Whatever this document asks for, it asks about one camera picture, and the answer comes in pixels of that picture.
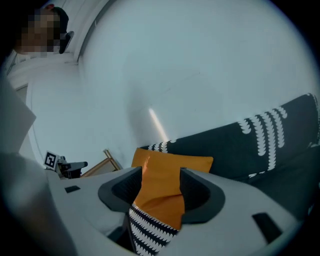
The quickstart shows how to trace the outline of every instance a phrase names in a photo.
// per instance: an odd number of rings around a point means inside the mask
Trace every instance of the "orange cushion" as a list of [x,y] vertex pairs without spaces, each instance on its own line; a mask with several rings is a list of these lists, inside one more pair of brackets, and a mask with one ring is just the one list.
[[208,173],[213,161],[211,156],[186,156],[137,148],[132,167],[142,167],[142,184],[135,205],[179,230],[185,213],[180,191],[180,168]]

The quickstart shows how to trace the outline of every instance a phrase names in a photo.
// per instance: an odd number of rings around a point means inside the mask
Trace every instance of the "black and white striped fabric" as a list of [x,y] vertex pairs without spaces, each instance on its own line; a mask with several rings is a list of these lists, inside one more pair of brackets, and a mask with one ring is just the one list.
[[134,204],[129,210],[129,221],[136,252],[141,256],[156,255],[179,232]]

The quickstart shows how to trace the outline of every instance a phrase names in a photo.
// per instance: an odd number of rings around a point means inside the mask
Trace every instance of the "dark gray sofa cushion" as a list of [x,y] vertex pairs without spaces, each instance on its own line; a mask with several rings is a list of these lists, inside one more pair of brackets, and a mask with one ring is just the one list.
[[240,122],[142,148],[213,157],[210,173],[241,181],[275,169],[318,142],[318,102],[309,93]]

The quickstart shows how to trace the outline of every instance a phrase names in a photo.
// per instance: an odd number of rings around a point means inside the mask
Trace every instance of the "yellow pillow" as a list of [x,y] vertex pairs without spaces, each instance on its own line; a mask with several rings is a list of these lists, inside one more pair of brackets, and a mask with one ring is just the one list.
[[211,156],[186,156],[137,148],[131,166],[142,167],[142,184],[134,204],[179,230],[185,213],[180,191],[180,168],[208,173],[213,161]]

